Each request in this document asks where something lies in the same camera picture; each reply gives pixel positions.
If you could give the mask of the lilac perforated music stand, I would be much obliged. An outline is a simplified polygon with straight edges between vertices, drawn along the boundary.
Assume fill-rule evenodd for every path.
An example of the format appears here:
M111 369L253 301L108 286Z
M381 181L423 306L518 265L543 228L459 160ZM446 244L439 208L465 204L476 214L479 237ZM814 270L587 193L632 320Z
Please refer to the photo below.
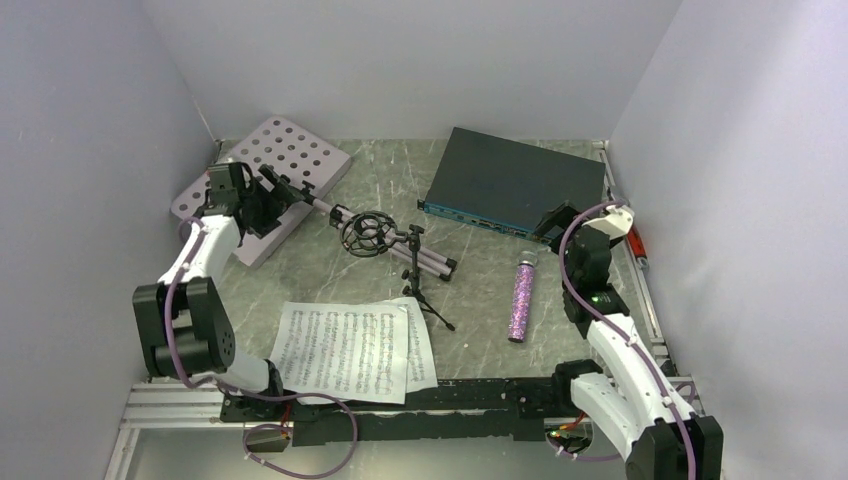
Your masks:
M385 213L324 201L350 165L350 156L329 142L270 117L172 202L172 213L189 225L188 243L160 282L219 278L230 257L258 267L312 211L326 214L350 255L389 253L415 273L449 280L455 260L425 247L419 228L401 230Z

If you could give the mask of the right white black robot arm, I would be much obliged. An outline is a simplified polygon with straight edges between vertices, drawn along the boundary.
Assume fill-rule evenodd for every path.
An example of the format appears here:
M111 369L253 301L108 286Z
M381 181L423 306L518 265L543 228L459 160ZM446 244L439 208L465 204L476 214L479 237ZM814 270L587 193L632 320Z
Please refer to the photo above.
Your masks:
M564 202L534 229L543 237L561 228L550 247L558 256L564 310L601 358L558 365L552 404L564 415L587 416L615 447L628 479L718 479L723 429L663 373L609 280L612 248L632 226L633 212L619 200L584 211Z

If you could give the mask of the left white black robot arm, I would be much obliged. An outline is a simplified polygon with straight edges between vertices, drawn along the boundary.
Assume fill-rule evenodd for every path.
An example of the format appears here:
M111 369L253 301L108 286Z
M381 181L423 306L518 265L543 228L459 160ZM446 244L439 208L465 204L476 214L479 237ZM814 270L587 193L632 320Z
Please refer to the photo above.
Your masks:
M269 165L215 164L207 181L201 205L180 223L187 238L176 260L156 282L133 293L144 362L152 376L190 389L214 384L247 396L258 417L272 420L288 402L279 371L239 348L216 280L245 238L272 233L299 196Z

